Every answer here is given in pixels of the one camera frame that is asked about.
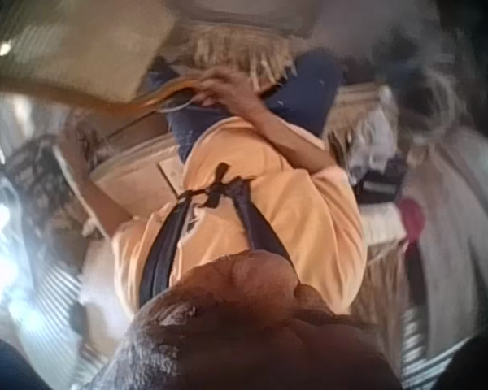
person's right hand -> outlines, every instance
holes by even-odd
[[[249,78],[227,67],[214,67],[204,72],[197,91],[194,102],[202,106],[222,104],[232,114],[251,122],[268,111],[251,87]]]

black strap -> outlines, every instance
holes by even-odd
[[[228,164],[224,162],[219,164],[216,169],[215,181],[210,187],[186,191],[179,197],[179,203],[173,208],[159,230],[143,268],[139,288],[139,307],[143,307],[149,300],[168,288],[177,245],[181,238],[192,197],[200,193],[205,193],[208,196],[203,206],[213,209],[219,205],[221,196],[230,197],[244,225],[250,247],[279,254],[293,265],[280,238],[251,201],[250,181],[237,177],[229,183],[222,182],[228,169]]]

man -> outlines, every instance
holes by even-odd
[[[320,139],[341,77],[324,51],[295,65],[298,75],[264,102],[244,75],[206,72],[198,104],[168,115],[187,192],[147,221],[102,193],[72,142],[62,143],[76,193],[111,237],[115,284],[130,317],[196,267],[248,249],[281,255],[334,313],[347,312],[365,248],[346,174]],[[161,64],[152,76],[175,74]]]

orange shirt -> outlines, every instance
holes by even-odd
[[[288,124],[308,142],[321,140]],[[316,288],[335,313],[355,298],[366,266],[358,206],[346,173],[338,166],[310,175],[293,167],[251,125],[240,118],[216,123],[195,144],[185,165],[185,189],[201,189],[215,179],[219,163],[230,168],[224,181],[251,181],[251,200],[281,239],[300,280]],[[249,249],[246,231],[227,197],[215,209],[194,197],[170,275],[173,286],[192,268]],[[116,289],[130,316],[138,309],[139,284],[150,248],[173,205],[148,220],[134,219],[112,239]]]

t-shirt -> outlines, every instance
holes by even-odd
[[[323,147],[309,132],[288,124],[308,142]],[[346,172],[338,166],[310,175],[294,169],[243,119],[216,123],[194,145],[183,174],[185,189],[213,183],[220,163],[236,176],[251,179],[251,200],[271,224],[288,251],[302,283],[318,290],[331,310],[346,313],[366,267],[366,247],[358,206]],[[205,194],[195,196],[177,247],[169,285],[192,268],[250,248],[246,231],[231,199],[215,208],[202,207]],[[174,205],[148,220],[134,219],[112,239],[115,286],[129,316],[138,310],[142,271],[159,229]]]

